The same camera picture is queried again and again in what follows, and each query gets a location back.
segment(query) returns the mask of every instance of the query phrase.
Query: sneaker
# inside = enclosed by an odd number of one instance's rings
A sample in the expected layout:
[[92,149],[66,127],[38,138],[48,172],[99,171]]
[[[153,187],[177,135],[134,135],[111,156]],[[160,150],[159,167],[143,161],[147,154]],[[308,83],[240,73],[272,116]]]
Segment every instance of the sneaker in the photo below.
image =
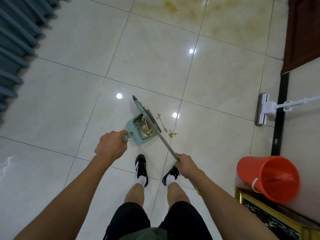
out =
[[167,179],[167,176],[168,175],[173,175],[174,178],[177,180],[178,176],[180,175],[178,169],[175,167],[175,166],[172,166],[172,169],[169,170],[169,172],[162,178],[162,184],[164,186],[167,186],[167,182],[166,182],[166,179]]
[[147,161],[144,155],[140,154],[136,158],[136,171],[137,171],[137,178],[139,178],[141,175],[146,177],[146,184],[144,187],[148,185],[148,174],[147,174]]

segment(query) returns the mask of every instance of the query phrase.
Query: bucket handle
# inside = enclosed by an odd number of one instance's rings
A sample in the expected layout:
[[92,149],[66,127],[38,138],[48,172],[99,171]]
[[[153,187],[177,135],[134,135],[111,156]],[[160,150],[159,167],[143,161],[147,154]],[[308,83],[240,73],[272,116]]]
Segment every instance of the bucket handle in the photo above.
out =
[[252,190],[253,190],[254,192],[258,193],[258,194],[262,194],[261,192],[259,192],[259,191],[257,191],[257,190],[254,189],[254,185],[255,185],[255,183],[256,183],[257,181],[258,181],[258,178],[256,177],[256,178],[254,179],[254,181],[252,182],[252,185],[251,185]]

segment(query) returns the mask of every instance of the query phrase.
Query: broom handle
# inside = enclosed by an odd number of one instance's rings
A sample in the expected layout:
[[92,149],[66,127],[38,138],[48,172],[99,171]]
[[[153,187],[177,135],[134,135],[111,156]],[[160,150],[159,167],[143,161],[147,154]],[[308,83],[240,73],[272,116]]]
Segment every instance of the broom handle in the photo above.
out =
[[[148,121],[148,123],[151,125],[152,129],[158,134],[158,136],[160,137],[160,139],[162,140],[162,142],[165,144],[165,146],[167,147],[167,149],[169,150],[169,152],[171,153],[171,155],[174,157],[174,159],[179,162],[179,158],[176,156],[176,153],[174,152],[174,150],[171,148],[171,146],[169,145],[169,143],[165,140],[165,138],[161,135],[161,133],[159,132],[159,130],[157,129],[157,127],[154,125],[154,123],[151,121],[150,117],[147,116],[145,117],[146,120]],[[197,191],[198,195],[201,195],[200,192],[198,191],[197,186],[195,185],[195,183],[189,179],[190,183],[192,184],[192,186],[194,187],[194,189]]]

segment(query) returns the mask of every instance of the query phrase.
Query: teal dustpan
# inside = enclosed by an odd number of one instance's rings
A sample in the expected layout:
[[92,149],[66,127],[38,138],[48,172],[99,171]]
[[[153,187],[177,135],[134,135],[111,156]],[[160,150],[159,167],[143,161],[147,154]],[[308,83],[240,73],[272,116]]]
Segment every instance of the teal dustpan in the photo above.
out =
[[141,114],[138,116],[130,119],[127,124],[125,125],[126,130],[128,133],[123,137],[123,141],[128,140],[129,138],[132,138],[132,140],[137,144],[141,145],[142,143],[145,143],[152,138],[154,138],[157,135],[157,132],[152,131],[152,134],[149,136],[144,136],[142,135],[142,130],[141,127],[139,126],[139,122],[143,121],[142,117],[147,118],[149,117],[153,124],[157,127],[158,131],[161,133],[161,129],[159,128],[158,124],[156,123],[155,119],[153,118],[152,114],[150,113],[149,110],[146,110],[141,103],[138,101],[138,99],[135,96],[132,96],[134,103],[140,110]]

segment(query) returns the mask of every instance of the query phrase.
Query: white tile floor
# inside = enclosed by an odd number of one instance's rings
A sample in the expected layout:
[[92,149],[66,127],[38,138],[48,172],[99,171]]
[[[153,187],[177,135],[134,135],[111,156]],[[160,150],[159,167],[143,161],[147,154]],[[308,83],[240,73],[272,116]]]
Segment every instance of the white tile floor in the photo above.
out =
[[[261,128],[254,115],[260,92],[278,99],[286,0],[60,4],[0,128],[1,239],[12,239],[88,165],[103,133],[138,115],[132,95],[161,114],[173,149],[190,154],[231,195],[238,160],[270,155],[274,117]],[[169,130],[177,133],[172,139]],[[168,205],[160,179],[173,158],[157,137],[139,147],[129,141],[103,177],[78,239],[102,239],[133,185],[140,153],[150,177],[144,209],[152,226],[162,221]],[[196,191],[183,177],[178,183],[220,239]]]

